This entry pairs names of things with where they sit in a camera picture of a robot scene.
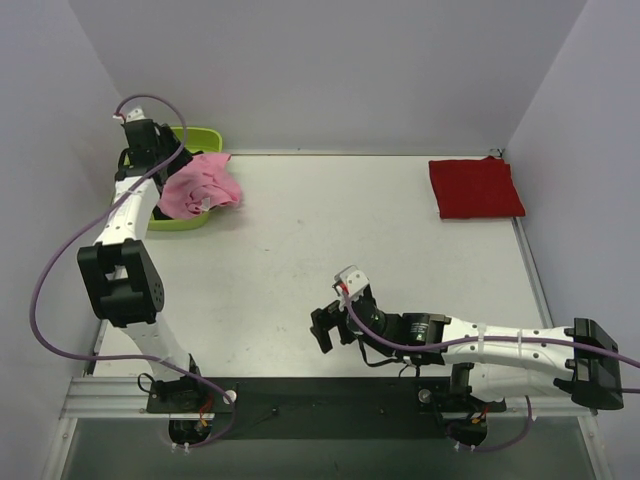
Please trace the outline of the green plastic basin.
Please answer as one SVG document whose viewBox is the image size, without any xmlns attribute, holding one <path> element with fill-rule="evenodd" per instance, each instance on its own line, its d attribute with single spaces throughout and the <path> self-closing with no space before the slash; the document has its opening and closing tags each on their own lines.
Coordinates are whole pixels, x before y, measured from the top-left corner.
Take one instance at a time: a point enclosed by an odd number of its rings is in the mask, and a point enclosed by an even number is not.
<svg viewBox="0 0 640 480">
<path fill-rule="evenodd" d="M 195 151 L 203 150 L 203 153 L 223 153 L 222 137 L 215 130 L 201 127 L 189 127 L 186 132 L 183 132 L 178 126 L 169 127 L 178 136 L 181 143 L 185 144 L 185 148 L 180 152 L 180 154 L 184 153 L 186 149 Z M 154 181 L 159 187 L 160 196 L 168 178 L 181 169 L 174 170 L 172 168 L 173 163 L 179 158 L 179 156 L 166 168 L 160 170 L 154 175 Z M 189 220 L 172 219 L 170 221 L 153 221 L 150 218 L 148 227 L 151 231 L 185 231 L 197 229 L 206 223 L 211 210 Z"/>
</svg>

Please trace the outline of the pink t shirt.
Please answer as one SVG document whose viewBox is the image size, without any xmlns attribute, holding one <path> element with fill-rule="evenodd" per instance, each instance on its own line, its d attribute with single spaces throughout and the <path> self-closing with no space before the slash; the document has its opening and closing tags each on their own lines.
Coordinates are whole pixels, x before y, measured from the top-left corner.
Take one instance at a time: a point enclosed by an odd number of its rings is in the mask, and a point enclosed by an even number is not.
<svg viewBox="0 0 640 480">
<path fill-rule="evenodd" d="M 238 206 L 243 192 L 227 171 L 232 156 L 228 153 L 203 153 L 177 173 L 163 187 L 158 208 L 177 220 L 195 218 L 212 208 Z"/>
</svg>

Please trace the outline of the red t shirt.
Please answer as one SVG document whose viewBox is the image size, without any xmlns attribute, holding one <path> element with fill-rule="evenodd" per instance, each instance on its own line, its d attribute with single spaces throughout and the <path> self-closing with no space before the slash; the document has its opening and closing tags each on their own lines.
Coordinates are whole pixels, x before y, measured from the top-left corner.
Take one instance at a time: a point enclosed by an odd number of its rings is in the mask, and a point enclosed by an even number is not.
<svg viewBox="0 0 640 480">
<path fill-rule="evenodd" d="M 524 217 L 525 207 L 503 159 L 430 161 L 429 179 L 444 220 Z"/>
</svg>

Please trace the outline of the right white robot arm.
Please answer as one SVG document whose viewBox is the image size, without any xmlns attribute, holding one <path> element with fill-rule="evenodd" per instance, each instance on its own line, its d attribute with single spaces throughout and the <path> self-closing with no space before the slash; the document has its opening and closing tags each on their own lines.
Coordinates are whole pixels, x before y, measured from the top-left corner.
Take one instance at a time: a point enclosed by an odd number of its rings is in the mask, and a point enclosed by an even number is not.
<svg viewBox="0 0 640 480">
<path fill-rule="evenodd" d="M 624 406 L 617 343 L 594 320 L 570 327 L 503 328 L 434 313 L 385 313 L 369 287 L 311 314 L 310 331 L 322 352 L 336 329 L 382 355 L 383 364 L 451 369 L 448 393 L 475 403 L 513 397 L 568 398 L 592 410 Z"/>
</svg>

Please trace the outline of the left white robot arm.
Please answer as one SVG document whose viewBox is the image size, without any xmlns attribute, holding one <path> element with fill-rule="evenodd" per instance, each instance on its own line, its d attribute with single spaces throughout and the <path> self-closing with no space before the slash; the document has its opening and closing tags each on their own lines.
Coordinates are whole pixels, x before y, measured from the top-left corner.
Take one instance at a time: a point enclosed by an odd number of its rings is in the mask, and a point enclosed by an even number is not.
<svg viewBox="0 0 640 480">
<path fill-rule="evenodd" d="M 126 334 L 151 364 L 150 393 L 189 412 L 204 402 L 205 387 L 191 377 L 198 372 L 193 357 L 161 315 L 164 286 L 144 245 L 168 173 L 145 175 L 180 142 L 170 127 L 142 113 L 129 116 L 123 127 L 128 147 L 115 175 L 114 210 L 94 244 L 79 249 L 77 262 L 96 316 Z"/>
</svg>

